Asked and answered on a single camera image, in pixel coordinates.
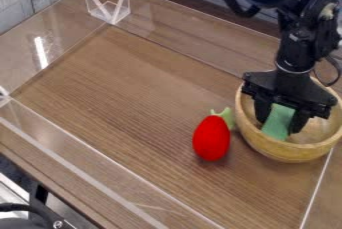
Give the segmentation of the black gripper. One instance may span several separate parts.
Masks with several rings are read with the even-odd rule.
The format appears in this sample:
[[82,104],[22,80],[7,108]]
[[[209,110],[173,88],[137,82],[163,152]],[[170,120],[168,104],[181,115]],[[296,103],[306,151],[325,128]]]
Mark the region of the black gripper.
[[272,113],[273,103],[296,111],[289,133],[302,131],[312,117],[328,119],[337,97],[310,78],[308,73],[292,74],[282,70],[246,72],[242,92],[254,99],[256,118],[265,123]]

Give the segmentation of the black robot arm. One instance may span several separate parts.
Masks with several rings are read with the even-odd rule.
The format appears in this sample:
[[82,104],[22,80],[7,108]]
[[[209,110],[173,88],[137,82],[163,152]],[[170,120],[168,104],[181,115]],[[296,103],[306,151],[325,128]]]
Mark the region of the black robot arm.
[[278,13],[281,43],[276,68],[244,74],[242,92],[254,99],[256,116],[265,122],[272,107],[293,111],[286,131],[297,134],[314,117],[330,117],[337,96],[328,91],[336,84],[325,82],[316,73],[321,60],[333,61],[342,36],[339,33],[339,0],[248,0],[242,8],[238,0],[225,0],[233,12],[244,18],[254,17],[261,10]]

